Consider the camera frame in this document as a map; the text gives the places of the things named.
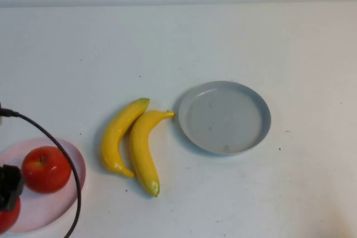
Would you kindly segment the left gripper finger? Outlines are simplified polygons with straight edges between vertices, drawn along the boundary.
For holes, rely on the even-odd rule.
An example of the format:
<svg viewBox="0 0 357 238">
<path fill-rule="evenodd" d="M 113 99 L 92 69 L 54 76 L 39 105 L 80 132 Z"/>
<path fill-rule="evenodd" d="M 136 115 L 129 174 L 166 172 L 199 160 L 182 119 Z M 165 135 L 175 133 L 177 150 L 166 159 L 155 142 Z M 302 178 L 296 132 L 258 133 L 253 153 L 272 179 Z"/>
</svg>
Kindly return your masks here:
<svg viewBox="0 0 357 238">
<path fill-rule="evenodd" d="M 1 211 L 15 209 L 17 199 L 22 194 L 25 179 L 17 166 L 1 166 Z"/>
</svg>

